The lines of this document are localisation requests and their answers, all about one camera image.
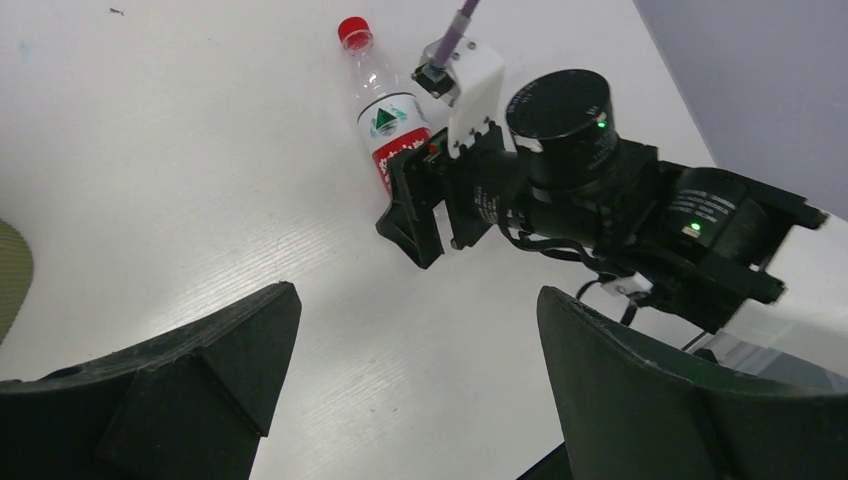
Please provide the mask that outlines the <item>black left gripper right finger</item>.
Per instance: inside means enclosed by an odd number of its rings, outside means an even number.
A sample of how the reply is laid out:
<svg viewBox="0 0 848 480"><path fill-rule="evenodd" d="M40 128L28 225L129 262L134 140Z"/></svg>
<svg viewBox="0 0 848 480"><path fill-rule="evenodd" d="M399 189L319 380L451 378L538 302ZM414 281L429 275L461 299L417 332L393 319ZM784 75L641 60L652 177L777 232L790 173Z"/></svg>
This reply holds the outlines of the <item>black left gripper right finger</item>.
<svg viewBox="0 0 848 480"><path fill-rule="evenodd" d="M570 479L843 479L847 398L742 373L543 287Z"/></svg>

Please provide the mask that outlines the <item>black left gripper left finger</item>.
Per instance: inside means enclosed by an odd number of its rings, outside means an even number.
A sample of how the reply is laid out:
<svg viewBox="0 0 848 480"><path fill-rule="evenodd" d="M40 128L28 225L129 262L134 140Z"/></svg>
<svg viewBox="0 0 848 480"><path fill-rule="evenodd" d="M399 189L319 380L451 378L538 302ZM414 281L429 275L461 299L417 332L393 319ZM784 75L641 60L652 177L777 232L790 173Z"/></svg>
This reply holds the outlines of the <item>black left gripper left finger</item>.
<svg viewBox="0 0 848 480"><path fill-rule="evenodd" d="M5 479L246 479L299 327L295 286L33 381L1 385Z"/></svg>

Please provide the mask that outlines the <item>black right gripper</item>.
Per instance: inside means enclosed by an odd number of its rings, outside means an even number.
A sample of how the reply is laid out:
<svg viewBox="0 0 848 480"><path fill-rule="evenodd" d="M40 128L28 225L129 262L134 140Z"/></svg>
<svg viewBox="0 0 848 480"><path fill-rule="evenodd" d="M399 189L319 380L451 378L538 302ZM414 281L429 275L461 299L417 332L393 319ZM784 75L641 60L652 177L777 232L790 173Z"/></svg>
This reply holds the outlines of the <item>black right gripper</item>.
<svg viewBox="0 0 848 480"><path fill-rule="evenodd" d="M428 156L427 148L418 148L403 150L388 161L391 199L375 224L380 236L421 269L444 254L433 212L443 198L451 246L463 250L498 224L499 207L509 203L506 193L524 183L527 170L518 155L506 149L498 125L477 133L472 146L460 148L459 158L440 154L432 170L425 165Z"/></svg>

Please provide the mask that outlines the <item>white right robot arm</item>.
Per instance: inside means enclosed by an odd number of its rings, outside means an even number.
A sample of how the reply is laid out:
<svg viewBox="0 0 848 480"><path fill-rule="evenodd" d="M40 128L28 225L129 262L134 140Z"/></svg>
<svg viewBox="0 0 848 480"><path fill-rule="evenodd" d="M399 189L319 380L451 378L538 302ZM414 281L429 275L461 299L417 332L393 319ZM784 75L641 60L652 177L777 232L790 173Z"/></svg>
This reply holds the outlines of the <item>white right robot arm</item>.
<svg viewBox="0 0 848 480"><path fill-rule="evenodd" d="M653 308L706 333L847 371L847 223L797 194L716 167L663 161L621 138L611 89L553 72L495 121L505 74L492 48L427 46L412 78L451 106L448 126L391 158L381 236L417 266L498 228L517 249L578 262L627 315Z"/></svg>

